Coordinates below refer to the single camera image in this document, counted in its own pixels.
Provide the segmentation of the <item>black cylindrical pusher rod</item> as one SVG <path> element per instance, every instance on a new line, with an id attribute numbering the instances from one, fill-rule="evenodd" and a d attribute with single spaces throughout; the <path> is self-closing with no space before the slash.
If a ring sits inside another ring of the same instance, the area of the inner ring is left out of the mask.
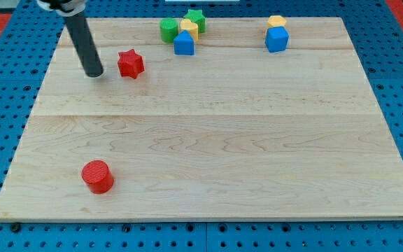
<path id="1" fill-rule="evenodd" d="M 64 17 L 64 21 L 85 75 L 90 78 L 101 76 L 104 68 L 84 12 Z"/>

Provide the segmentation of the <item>white and black rod mount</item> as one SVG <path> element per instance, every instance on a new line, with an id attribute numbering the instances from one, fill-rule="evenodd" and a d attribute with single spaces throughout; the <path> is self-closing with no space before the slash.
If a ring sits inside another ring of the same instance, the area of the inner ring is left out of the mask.
<path id="1" fill-rule="evenodd" d="M 45 11 L 71 17 L 85 10 L 87 0 L 36 0 L 36 3 Z"/>

